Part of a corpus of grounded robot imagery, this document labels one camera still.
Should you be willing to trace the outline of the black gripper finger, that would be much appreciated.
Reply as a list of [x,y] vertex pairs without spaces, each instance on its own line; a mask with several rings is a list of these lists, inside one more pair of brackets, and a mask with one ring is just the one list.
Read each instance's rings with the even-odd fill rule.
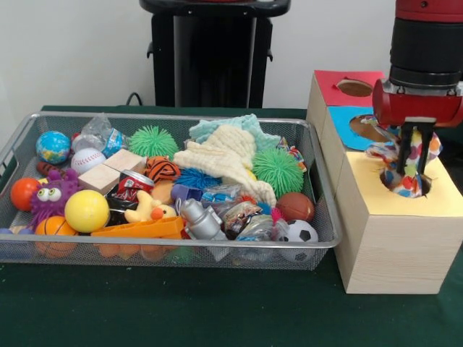
[[414,124],[403,124],[399,135],[399,154],[396,163],[396,171],[398,174],[404,174],[406,161],[411,153],[411,141],[414,130]]
[[422,149],[417,164],[417,173],[421,176],[424,174],[428,160],[429,146],[434,133],[433,124],[418,124],[417,131],[420,133],[422,139]]

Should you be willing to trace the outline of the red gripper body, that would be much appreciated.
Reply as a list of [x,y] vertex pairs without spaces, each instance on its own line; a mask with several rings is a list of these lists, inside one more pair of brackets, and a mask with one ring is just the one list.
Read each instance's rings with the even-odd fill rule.
[[430,123],[456,127],[462,123],[462,83],[443,90],[398,86],[377,80],[373,88],[373,114],[379,124]]

